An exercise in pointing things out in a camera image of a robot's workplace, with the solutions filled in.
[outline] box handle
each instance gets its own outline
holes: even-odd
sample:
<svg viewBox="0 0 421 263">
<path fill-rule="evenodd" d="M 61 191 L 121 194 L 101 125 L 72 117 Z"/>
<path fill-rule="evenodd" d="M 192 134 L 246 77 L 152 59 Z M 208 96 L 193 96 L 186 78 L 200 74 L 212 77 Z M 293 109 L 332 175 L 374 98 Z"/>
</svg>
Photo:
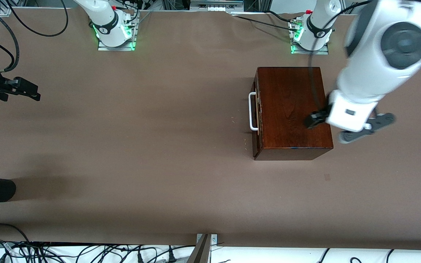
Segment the box handle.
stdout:
<svg viewBox="0 0 421 263">
<path fill-rule="evenodd" d="M 256 92 L 250 92 L 248 95 L 248 108 L 249 108 L 249 128 L 257 132 L 259 129 L 258 127 L 253 126 L 253 115 L 252 115 L 252 108 L 251 108 L 251 96 L 256 96 Z"/>
</svg>

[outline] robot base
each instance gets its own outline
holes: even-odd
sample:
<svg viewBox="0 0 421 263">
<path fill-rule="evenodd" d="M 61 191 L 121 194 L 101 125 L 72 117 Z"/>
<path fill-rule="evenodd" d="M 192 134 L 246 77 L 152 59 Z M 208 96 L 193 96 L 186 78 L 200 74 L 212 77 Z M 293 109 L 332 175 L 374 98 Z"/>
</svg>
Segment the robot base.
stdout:
<svg viewBox="0 0 421 263">
<path fill-rule="evenodd" d="M 290 36 L 290 50 L 291 50 L 291 53 L 292 54 L 305 54 L 305 55 L 309 55 L 309 54 L 311 54 L 312 51 L 304 49 L 295 40 L 295 38 L 296 37 L 299 37 L 299 34 L 301 34 L 302 31 L 303 31 L 303 27 L 302 27 L 303 22 L 301 20 L 298 20 L 298 18 L 301 18 L 301 17 L 297 17 L 296 19 L 291 19 L 290 22 L 288 23 L 289 28 L 295 28 L 295 29 L 298 30 L 297 32 L 290 31 L 290 33 L 289 33 L 289 36 Z M 312 53 L 313 53 L 313 55 L 329 55 L 329 50 L 327 48 L 327 43 L 324 44 L 324 46 L 320 50 L 316 50 L 316 51 L 314 51 Z"/>
<path fill-rule="evenodd" d="M 134 51 L 136 49 L 136 41 L 137 41 L 137 32 L 139 28 L 139 17 L 141 13 L 139 12 L 137 14 L 137 17 L 132 20 L 130 23 L 126 24 L 126 26 L 129 26 L 131 28 L 126 29 L 127 34 L 131 34 L 132 37 L 128 39 L 126 42 L 124 42 L 122 45 L 119 45 L 117 47 L 109 47 L 104 45 L 102 41 L 98 41 L 98 50 L 100 51 Z"/>
</svg>

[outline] wooden box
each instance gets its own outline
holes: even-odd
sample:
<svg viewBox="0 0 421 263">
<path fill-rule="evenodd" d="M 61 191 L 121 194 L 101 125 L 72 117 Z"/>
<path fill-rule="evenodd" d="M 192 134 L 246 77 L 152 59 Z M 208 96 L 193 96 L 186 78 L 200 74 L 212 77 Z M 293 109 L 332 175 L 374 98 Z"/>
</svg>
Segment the wooden box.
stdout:
<svg viewBox="0 0 421 263">
<path fill-rule="evenodd" d="M 313 68 L 321 105 L 326 104 L 321 70 Z M 314 129 L 304 119 L 317 110 L 307 67 L 259 67 L 254 78 L 251 105 L 255 160 L 313 160 L 334 145 L 331 127 Z"/>
</svg>

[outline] white floor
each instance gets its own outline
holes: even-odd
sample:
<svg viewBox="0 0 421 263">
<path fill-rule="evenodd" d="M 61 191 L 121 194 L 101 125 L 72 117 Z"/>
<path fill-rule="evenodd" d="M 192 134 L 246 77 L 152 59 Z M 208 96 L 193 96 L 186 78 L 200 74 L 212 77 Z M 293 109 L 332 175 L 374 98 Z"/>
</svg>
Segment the white floor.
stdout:
<svg viewBox="0 0 421 263">
<path fill-rule="evenodd" d="M 168 250 L 168 246 L 144 246 L 155 247 L 159 253 Z M 77 256 L 80 251 L 85 247 L 55 247 L 50 248 L 50 251 L 57 255 L 70 255 Z M 80 256 L 79 263 L 90 263 L 95 256 L 97 256 L 103 247 L 95 248 L 85 255 Z M 193 248 L 182 248 L 174 250 L 175 258 L 185 258 L 189 256 Z M 324 248 L 241 248 L 241 247 L 212 247 L 212 254 L 210 258 L 211 263 L 222 263 L 230 260 L 229 263 L 267 263 L 267 262 L 281 262 L 281 263 L 317 263 L 323 252 Z M 323 263 L 349 263 L 350 258 L 356 257 L 362 263 L 385 263 L 386 255 L 389 250 L 387 249 L 331 249 L 326 255 Z M 4 253 L 4 249 L 0 248 L 0 258 Z M 155 256 L 153 249 L 141 251 L 144 262 L 147 263 Z M 62 258 L 65 263 L 75 263 L 76 258 Z M 104 263 L 118 263 L 121 258 L 118 255 L 108 254 Z M 168 253 L 160 257 L 160 260 L 168 260 Z M 25 263 L 25 259 L 18 258 L 13 260 L 14 263 Z M 56 263 L 56 261 L 48 259 L 49 263 Z M 137 262 L 137 253 L 131 253 L 124 263 Z M 389 263 L 421 263 L 420 250 L 394 250 L 389 258 Z"/>
</svg>

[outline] brown table surface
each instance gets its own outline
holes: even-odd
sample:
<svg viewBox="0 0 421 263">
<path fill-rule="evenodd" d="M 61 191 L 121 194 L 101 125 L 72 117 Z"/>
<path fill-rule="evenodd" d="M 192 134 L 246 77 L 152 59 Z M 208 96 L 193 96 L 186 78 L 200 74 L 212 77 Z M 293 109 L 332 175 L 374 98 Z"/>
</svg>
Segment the brown table surface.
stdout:
<svg viewBox="0 0 421 263">
<path fill-rule="evenodd" d="M 61 9 L 18 10 L 55 33 Z M 99 52 L 80 8 L 40 37 L 12 16 L 42 100 L 0 102 L 0 222 L 34 241 L 421 248 L 421 71 L 379 104 L 397 123 L 314 161 L 254 161 L 247 95 L 259 66 L 306 66 L 287 31 L 224 12 L 156 12 L 134 52 Z M 253 18 L 284 25 L 267 15 Z M 316 56 L 326 92 L 346 64 L 340 17 Z M 0 43 L 14 44 L 0 25 Z M 0 67 L 8 64 L 0 50 Z M 11 230 L 0 238 L 20 240 Z"/>
</svg>

